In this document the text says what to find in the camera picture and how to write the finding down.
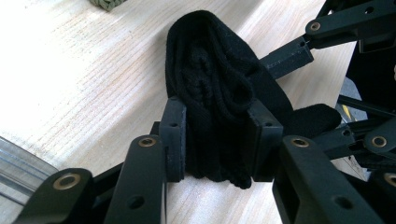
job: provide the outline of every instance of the hole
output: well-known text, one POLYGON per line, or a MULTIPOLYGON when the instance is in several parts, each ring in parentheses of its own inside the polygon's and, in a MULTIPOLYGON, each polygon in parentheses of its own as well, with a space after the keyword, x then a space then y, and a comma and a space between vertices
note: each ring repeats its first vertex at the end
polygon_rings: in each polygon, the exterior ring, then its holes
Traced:
POLYGON ((143 206, 144 203, 145 198, 143 198, 142 196, 133 196, 127 200, 127 206, 132 210, 143 206))
POLYGON ((318 23, 317 21, 311 24, 311 30, 312 31, 316 31, 320 28, 320 23, 318 23))
POLYGON ((294 138, 291 140, 291 142, 296 146, 296 147, 308 147, 309 143, 305 141, 304 139, 301 138, 294 138))
POLYGON ((65 186, 73 183, 74 181, 76 181, 76 179, 73 176, 67 176, 61 180, 60 185, 65 186))
POLYGON ((385 173, 384 178, 390 185, 396 188, 396 174, 385 173))
POLYGON ((335 196, 332 199, 332 201, 344 209, 352 209, 353 208, 352 202, 344 196, 335 196))
POLYGON ((370 14, 374 12, 374 8, 373 7, 367 7, 366 10, 364 11, 364 14, 370 14))
POLYGON ((372 144, 374 147, 384 147, 387 145, 387 139, 383 136, 376 136, 372 139, 372 144))
POLYGON ((349 130, 344 130, 343 131, 343 136, 350 136, 350 131, 349 130))
POLYGON ((65 174, 55 180, 52 187, 58 190, 71 189, 79 183, 81 176, 78 174, 65 174))
POLYGON ((146 138, 142 138, 139 141, 139 146, 141 147, 151 147, 153 145, 155 145, 156 141, 154 138, 151 137, 146 137, 146 138))

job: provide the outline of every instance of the black fabric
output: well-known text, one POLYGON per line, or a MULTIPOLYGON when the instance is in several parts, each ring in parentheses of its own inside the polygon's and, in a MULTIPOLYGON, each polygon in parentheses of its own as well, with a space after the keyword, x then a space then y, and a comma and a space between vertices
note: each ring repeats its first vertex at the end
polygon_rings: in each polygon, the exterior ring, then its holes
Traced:
POLYGON ((341 120, 326 105, 293 111, 248 44, 207 11, 187 14, 171 27, 165 75, 168 96, 177 95, 188 110, 186 171, 197 178, 250 187, 238 141, 254 98, 284 125, 285 134, 313 137, 341 120))

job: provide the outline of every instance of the screw hole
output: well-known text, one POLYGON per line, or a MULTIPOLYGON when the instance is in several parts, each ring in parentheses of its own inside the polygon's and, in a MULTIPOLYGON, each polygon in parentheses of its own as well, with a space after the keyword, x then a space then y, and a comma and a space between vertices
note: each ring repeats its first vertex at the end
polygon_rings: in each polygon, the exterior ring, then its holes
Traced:
POLYGON ((55 180, 52 187, 57 190, 71 189, 79 183, 81 176, 78 174, 65 174, 55 180))
POLYGON ((344 130, 343 131, 343 136, 350 136, 350 131, 349 130, 344 130))
POLYGON ((367 7, 366 10, 364 11, 364 14, 368 15, 368 14, 370 14, 372 12, 374 12, 374 8, 373 7, 367 7))
POLYGON ((376 136, 372 139, 372 144, 375 147, 384 147, 387 145, 387 139, 383 136, 376 136))
POLYGON ((291 143, 296 147, 309 147, 309 143, 301 138, 294 138, 291 140, 291 143))
POLYGON ((141 147, 151 147, 153 145, 155 145, 156 141, 154 138, 150 138, 150 137, 146 137, 146 138, 142 138, 139 141, 139 146, 141 147))
POLYGON ((384 178, 390 185, 396 188, 396 174, 386 173, 384 174, 384 178))
POLYGON ((127 200, 127 206, 134 210, 141 207, 145 203, 145 198, 142 196, 133 196, 127 200))
POLYGON ((344 197, 344 196, 335 196, 332 199, 338 206, 344 208, 344 209, 352 209, 353 208, 353 204, 352 202, 344 197))
POLYGON ((320 23, 318 23, 317 21, 311 24, 311 30, 312 31, 316 31, 320 28, 320 23))

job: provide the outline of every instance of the light wood surface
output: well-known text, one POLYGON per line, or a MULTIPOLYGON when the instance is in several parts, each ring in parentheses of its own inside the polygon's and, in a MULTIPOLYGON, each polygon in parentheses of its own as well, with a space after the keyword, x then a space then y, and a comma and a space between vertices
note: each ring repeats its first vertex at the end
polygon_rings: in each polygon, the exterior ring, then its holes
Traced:
MULTIPOLYGON (((0 35, 0 135, 58 169, 98 175, 124 160, 166 103, 170 26, 215 13, 259 58, 304 34, 323 0, 129 0, 111 12, 88 0, 7 1, 0 35)), ((353 44, 313 50, 279 84, 295 108, 335 105, 353 44)), ((187 176, 171 184, 168 223, 280 223, 271 183, 241 190, 187 176)), ((7 223, 19 208, 1 208, 7 223)))

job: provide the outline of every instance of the wooden table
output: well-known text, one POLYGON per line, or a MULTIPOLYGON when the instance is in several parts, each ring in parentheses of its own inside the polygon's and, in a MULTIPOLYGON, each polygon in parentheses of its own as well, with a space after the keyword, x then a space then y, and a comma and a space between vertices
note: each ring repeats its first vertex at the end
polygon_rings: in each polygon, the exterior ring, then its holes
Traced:
MULTIPOLYGON (((88 0, 8 1, 0 15, 0 135, 60 170, 98 175, 161 119, 165 41, 178 18, 212 11, 261 58, 302 35, 323 2, 129 0, 106 12, 88 0)), ((293 106, 334 106, 352 50, 313 50, 313 63, 282 77, 293 106)), ((169 186, 167 221, 280 223, 271 187, 241 190, 187 175, 169 186)), ((0 223, 19 209, 2 209, 0 223)))

